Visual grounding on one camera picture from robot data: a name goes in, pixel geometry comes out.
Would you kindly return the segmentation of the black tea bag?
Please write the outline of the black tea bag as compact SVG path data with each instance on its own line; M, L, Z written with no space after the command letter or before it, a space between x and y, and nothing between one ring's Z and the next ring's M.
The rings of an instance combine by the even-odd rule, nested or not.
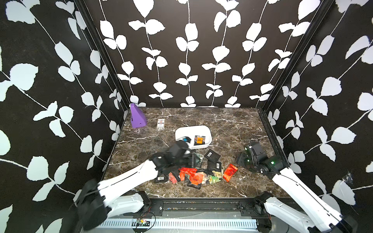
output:
M220 159L220 155L213 150L209 149L207 153L204 155L204 158L206 158L208 161L211 161L213 163L216 163Z

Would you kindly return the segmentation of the orange red tea bag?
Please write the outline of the orange red tea bag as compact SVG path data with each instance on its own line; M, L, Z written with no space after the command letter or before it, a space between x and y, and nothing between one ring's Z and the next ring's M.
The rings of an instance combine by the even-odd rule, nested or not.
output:
M189 175L189 182L187 185L191 186L191 185L195 185L195 186L199 186L202 184L203 182L203 179L204 179L204 175L201 174L201 173L192 173Z

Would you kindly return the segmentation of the red foil tea bag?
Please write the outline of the red foil tea bag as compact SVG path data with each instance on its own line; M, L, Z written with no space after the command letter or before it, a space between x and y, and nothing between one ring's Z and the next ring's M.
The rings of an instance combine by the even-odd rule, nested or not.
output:
M229 164L226 170L223 173L223 178L229 182L232 176L238 171L238 168L233 164Z

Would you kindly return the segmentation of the orange label dark tea bag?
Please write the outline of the orange label dark tea bag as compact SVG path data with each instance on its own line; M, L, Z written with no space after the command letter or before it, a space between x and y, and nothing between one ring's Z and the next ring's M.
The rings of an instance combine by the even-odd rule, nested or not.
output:
M194 145L204 145L206 142L205 136L195 136Z

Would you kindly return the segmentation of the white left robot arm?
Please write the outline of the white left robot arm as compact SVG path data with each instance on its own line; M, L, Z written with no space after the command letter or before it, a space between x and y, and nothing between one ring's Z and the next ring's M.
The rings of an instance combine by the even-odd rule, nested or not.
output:
M83 230L92 230L109 217L136 213L144 206L150 206L151 201L145 192L129 196L126 193L159 175L168 176L170 172L190 165L191 154L186 154L187 151L192 151L189 143L179 140L117 177L100 182L95 179L86 182L75 201Z

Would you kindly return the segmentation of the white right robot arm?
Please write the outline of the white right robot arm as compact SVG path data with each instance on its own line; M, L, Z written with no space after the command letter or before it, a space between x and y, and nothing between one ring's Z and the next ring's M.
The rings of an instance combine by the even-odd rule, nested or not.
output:
M275 216L300 233L355 233L357 222L333 209L290 169L287 160L269 157L257 141L244 145L237 157L239 166L265 175L280 186L302 209L298 211L269 192L255 197L254 207L259 215Z

